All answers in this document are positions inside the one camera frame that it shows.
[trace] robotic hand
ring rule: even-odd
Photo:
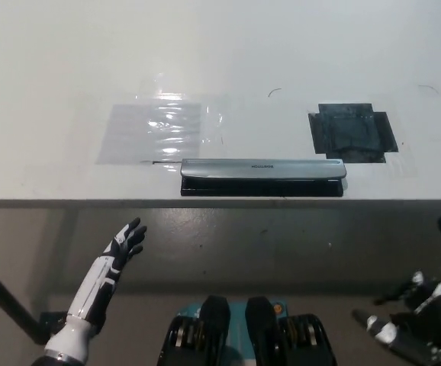
[[[45,355],[33,366],[83,366],[89,340],[105,323],[105,312],[126,263],[143,250],[146,232],[136,218],[111,240],[94,261],[68,310],[66,325],[46,344]]]
[[[396,355],[416,365],[441,366],[441,281],[418,271],[375,305],[397,300],[410,312],[392,314],[390,322],[364,310],[354,310],[353,317]]]

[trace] black tape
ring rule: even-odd
[[[383,163],[398,146],[385,112],[365,104],[319,104],[309,114],[316,154],[352,163]]]

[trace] transparent tape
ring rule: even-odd
[[[222,157],[225,98],[158,93],[114,104],[98,164],[134,165]]]

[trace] gray floor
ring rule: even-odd
[[[94,257],[131,217],[149,226],[129,263],[89,364],[155,364],[184,305],[272,294],[316,313],[340,365],[403,364],[350,318],[417,268],[441,277],[439,210],[0,210],[0,278],[36,316],[65,310]],[[41,348],[0,311],[0,365]]]

